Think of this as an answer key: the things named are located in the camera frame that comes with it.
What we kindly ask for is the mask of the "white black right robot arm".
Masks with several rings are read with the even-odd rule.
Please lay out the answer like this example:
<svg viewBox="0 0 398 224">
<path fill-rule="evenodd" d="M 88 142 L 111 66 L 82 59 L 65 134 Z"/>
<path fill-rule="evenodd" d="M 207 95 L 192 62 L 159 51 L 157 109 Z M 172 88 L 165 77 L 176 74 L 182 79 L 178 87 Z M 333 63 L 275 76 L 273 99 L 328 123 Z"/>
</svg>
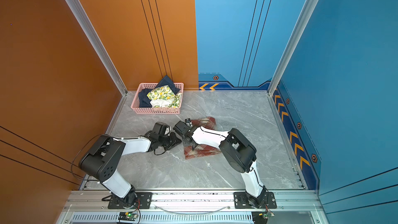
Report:
<svg viewBox="0 0 398 224">
<path fill-rule="evenodd" d="M 216 131 L 205 127 L 174 126 L 174 131 L 183 141 L 191 145 L 207 145 L 218 148 L 228 164 L 239 172 L 245 183 L 245 194 L 250 206 L 264 208 L 267 202 L 267 188 L 260 179 L 256 164 L 255 146 L 238 130 Z"/>
</svg>

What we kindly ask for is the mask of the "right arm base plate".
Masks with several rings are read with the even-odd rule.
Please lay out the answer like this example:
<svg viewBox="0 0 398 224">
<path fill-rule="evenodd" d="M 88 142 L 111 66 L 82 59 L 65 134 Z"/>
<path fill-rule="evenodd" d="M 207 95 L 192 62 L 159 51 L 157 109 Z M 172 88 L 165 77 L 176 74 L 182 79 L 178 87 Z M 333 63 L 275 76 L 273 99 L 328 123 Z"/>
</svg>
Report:
<svg viewBox="0 0 398 224">
<path fill-rule="evenodd" d="M 273 192 L 266 192 L 263 200 L 259 203 L 254 203 L 254 200 L 249 200 L 249 194 L 245 192 L 235 192 L 234 206 L 236 209 L 256 208 L 256 209 L 277 209 L 276 198 Z"/>
</svg>

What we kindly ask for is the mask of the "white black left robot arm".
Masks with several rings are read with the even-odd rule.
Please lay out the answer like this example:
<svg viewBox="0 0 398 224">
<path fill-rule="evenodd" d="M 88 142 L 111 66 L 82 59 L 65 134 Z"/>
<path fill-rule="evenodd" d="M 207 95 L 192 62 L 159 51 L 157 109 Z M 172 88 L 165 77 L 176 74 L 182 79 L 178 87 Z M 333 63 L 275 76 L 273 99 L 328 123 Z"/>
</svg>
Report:
<svg viewBox="0 0 398 224">
<path fill-rule="evenodd" d="M 123 208 L 131 208 L 137 201 L 135 188 L 118 172 L 122 156 L 146 153 L 163 147 L 168 151 L 182 141 L 174 132 L 164 136 L 151 135 L 136 138 L 116 138 L 101 135 L 79 162 L 79 168 L 94 177 L 111 192 L 111 199 L 117 200 Z"/>
</svg>

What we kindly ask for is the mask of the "lemon print skirt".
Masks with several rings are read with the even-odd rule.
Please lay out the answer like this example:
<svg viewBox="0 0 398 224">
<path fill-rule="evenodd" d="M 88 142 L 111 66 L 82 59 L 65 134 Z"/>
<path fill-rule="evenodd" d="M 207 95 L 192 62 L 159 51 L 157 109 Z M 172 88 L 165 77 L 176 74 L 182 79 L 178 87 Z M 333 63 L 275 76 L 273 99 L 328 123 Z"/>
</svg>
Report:
<svg viewBox="0 0 398 224">
<path fill-rule="evenodd" d="M 153 89 L 147 94 L 153 108 L 179 108 L 181 105 L 182 93 L 174 93 L 166 85 Z"/>
</svg>

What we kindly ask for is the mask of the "red plaid skirt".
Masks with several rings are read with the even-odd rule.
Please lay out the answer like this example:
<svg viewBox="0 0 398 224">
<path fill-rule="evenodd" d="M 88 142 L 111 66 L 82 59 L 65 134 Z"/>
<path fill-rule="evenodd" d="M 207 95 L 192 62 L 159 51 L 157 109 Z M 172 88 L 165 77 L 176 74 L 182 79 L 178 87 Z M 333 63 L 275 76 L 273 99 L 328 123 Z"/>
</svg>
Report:
<svg viewBox="0 0 398 224">
<path fill-rule="evenodd" d="M 210 130 L 216 130 L 216 120 L 214 117 L 205 117 L 202 119 L 191 120 L 193 125 L 200 125 Z M 218 148 L 211 147 L 208 145 L 197 145 L 193 148 L 187 141 L 183 141 L 184 156 L 187 160 L 199 157 L 207 157 L 220 154 L 221 151 Z"/>
</svg>

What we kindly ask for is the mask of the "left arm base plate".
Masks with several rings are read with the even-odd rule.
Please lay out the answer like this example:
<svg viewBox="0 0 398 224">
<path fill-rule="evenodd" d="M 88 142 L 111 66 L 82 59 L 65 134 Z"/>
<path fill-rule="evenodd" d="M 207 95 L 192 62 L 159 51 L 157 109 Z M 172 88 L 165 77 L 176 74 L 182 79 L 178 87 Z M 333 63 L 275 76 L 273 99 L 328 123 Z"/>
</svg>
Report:
<svg viewBox="0 0 398 224">
<path fill-rule="evenodd" d="M 109 200 L 108 209 L 150 209 L 152 196 L 152 192 L 136 192 L 131 203 L 125 203 L 115 195 L 105 197 L 103 200 Z"/>
</svg>

